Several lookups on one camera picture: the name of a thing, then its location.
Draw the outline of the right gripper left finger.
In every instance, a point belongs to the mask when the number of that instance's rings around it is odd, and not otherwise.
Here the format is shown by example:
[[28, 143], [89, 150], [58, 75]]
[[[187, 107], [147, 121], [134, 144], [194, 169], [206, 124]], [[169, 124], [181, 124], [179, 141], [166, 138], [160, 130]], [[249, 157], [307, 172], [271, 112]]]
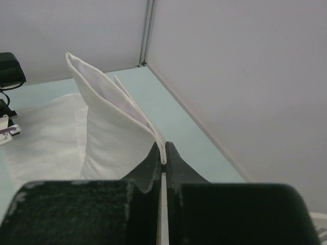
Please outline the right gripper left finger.
[[1, 244], [158, 244], [160, 190], [156, 144], [120, 180], [29, 182], [4, 216]]

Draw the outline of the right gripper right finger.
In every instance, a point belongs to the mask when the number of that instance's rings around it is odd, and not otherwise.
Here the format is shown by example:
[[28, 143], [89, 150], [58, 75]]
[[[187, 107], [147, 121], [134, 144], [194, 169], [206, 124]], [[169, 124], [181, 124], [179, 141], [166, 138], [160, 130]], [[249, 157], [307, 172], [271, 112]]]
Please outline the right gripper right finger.
[[286, 184], [211, 183], [166, 143], [170, 244], [320, 244], [300, 194]]

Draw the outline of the white long sleeve shirt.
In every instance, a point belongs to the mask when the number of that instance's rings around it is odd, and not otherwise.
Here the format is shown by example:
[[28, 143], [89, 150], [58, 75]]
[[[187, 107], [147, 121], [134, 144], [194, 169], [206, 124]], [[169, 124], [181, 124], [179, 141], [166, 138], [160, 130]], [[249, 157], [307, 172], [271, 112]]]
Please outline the white long sleeve shirt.
[[79, 89], [18, 112], [20, 133], [1, 135], [15, 188], [40, 180], [118, 180], [165, 139], [117, 77], [70, 53], [66, 62]]

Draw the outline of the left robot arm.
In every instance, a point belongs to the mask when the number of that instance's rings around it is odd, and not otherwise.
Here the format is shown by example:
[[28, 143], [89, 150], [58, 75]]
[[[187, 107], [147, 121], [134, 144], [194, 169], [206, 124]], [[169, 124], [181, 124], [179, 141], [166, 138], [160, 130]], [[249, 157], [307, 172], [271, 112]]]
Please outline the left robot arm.
[[25, 74], [14, 54], [10, 52], [1, 53], [1, 94], [7, 100], [5, 102], [1, 99], [1, 117], [7, 113], [13, 114], [9, 108], [10, 98], [5, 92], [17, 89], [25, 82]]

